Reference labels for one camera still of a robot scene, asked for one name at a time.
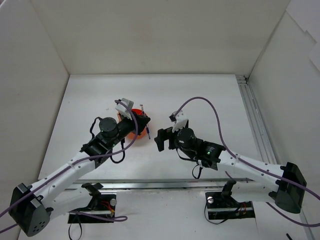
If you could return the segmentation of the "blue gel pen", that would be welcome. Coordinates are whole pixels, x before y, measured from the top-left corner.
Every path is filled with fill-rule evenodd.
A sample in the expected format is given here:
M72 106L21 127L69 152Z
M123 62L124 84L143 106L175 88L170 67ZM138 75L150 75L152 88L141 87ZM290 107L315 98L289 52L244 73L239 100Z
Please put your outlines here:
M146 132L147 132L148 139L151 140L151 134L150 134L149 124L147 124L145 128L146 128Z

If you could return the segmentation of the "red gel pen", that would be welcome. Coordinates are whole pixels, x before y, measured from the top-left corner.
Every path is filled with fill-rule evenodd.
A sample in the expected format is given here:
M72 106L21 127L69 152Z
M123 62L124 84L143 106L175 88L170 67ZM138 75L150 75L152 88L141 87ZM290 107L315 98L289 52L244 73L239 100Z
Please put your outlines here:
M144 106L143 106L143 104L140 104L140 107L141 107L142 115L143 115L143 116L145 116L145 112L144 112Z

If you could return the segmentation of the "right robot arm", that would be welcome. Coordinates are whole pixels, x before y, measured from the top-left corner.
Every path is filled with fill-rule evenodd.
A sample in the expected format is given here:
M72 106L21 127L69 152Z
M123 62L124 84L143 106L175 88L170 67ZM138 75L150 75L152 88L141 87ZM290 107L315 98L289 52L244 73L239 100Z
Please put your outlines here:
M174 131L172 127L159 129L155 142L158 150L182 152L185 160L195 162L201 168L227 172L234 178L249 179L251 183L229 180L220 191L219 199L227 206L241 202L274 202L283 211L299 214L307 185L299 167L291 162L286 165L270 164L237 153L228 152L219 144L197 138L188 126Z

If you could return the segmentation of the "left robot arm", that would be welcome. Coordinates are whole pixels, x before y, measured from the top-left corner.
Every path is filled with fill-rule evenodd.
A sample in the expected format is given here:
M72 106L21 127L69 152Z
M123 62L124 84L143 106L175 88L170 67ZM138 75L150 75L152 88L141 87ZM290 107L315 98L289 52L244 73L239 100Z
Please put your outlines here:
M130 133L140 135L150 122L148 116L119 112L120 121L112 117L99 119L99 133L92 134L76 156L47 177L30 185L16 186L8 213L28 237L41 232L54 218L65 213L100 204L100 184L83 184L67 196L61 193L76 180L100 167L113 155L113 148L124 143Z

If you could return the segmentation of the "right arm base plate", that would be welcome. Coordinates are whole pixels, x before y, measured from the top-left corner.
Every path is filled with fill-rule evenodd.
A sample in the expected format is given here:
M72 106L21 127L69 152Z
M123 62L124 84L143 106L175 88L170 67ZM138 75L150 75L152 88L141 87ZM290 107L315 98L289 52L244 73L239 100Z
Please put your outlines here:
M204 217L214 225L220 225L228 220L255 219L253 203L239 202L232 198L232 187L237 182L228 180L221 191L206 192Z

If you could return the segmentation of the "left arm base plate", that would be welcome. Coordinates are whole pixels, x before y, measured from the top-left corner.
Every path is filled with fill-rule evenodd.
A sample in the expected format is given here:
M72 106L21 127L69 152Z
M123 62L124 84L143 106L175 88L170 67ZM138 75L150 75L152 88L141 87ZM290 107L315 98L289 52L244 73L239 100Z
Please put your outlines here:
M91 196L90 202L87 206L78 208L75 211L85 213L75 214L70 213L68 216L68 224L102 224L111 223L110 220L103 220L91 217L93 215L96 217L112 219L116 214L116 204L117 195L112 192L102 192L102 184L100 183L85 183L81 185L82 189L86 189Z

